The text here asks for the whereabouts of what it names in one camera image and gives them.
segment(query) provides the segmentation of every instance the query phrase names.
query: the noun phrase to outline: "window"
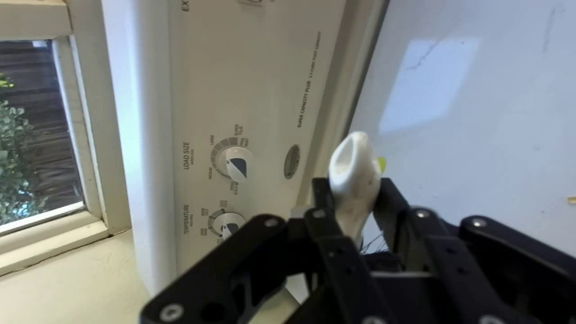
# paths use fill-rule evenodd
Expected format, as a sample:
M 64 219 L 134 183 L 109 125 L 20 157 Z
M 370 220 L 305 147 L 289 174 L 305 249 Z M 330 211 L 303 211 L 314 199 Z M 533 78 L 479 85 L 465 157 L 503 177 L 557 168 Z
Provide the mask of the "window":
M 0 0 L 0 121 L 0 276 L 130 228 L 100 0 Z
M 83 210 L 53 55 L 51 40 L 0 42 L 0 226 Z

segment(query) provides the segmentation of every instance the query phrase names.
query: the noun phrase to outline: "screw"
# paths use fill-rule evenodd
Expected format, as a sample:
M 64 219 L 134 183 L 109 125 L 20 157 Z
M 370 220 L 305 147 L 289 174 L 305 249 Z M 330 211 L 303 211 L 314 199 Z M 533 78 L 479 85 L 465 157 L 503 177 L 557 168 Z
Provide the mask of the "screw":
M 487 222 L 483 219 L 476 219 L 476 220 L 472 220 L 472 226 L 481 229 L 481 228 L 487 228 Z
M 314 215 L 312 215 L 314 219 L 325 219 L 326 217 L 326 213 L 323 211 L 323 210 L 317 210 L 317 211 L 314 211 Z
M 386 321 L 380 318 L 366 318 L 362 324 L 386 324 Z
M 506 324 L 506 323 L 494 316 L 483 316 L 479 324 Z
M 161 312 L 161 321 L 163 323 L 175 323 L 184 316 L 182 305 L 168 305 Z
M 429 219 L 431 215 L 427 211 L 416 211 L 416 219 Z
M 265 222 L 265 226 L 267 226 L 267 228 L 278 228 L 280 222 L 278 222 L 276 219 L 269 219 L 269 220 Z

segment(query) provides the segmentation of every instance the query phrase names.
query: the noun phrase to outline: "window frame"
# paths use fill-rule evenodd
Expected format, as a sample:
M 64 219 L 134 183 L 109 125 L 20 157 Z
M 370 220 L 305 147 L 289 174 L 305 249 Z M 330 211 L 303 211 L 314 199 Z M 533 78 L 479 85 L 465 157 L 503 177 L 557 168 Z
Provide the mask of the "window frame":
M 0 40 L 53 40 L 85 210 L 0 229 L 0 276 L 130 229 L 101 0 L 0 0 Z

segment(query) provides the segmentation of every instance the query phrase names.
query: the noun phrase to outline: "white appliance panel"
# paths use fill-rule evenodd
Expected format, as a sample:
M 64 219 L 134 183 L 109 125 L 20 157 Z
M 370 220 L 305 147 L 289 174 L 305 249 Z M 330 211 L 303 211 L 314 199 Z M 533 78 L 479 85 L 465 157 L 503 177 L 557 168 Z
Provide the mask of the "white appliance panel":
M 384 0 L 105 0 L 141 278 L 290 217 L 346 136 Z
M 292 148 L 307 161 L 339 37 L 344 0 L 179 3 L 172 8 L 172 100 L 179 267 L 218 242 L 226 213 L 289 217 L 303 168 L 285 177 Z M 218 159 L 245 148 L 247 181 Z

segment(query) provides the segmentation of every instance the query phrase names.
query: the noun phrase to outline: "foliage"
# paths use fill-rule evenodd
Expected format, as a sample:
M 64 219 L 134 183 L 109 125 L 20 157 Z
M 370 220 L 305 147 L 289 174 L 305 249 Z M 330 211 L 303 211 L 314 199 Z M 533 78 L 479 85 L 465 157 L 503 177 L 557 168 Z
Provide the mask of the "foliage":
M 26 111 L 11 107 L 4 98 L 13 87 L 0 75 L 0 226 L 38 215 L 46 206 L 46 199 L 33 192 L 38 172 L 24 159 L 35 129 L 24 118 Z

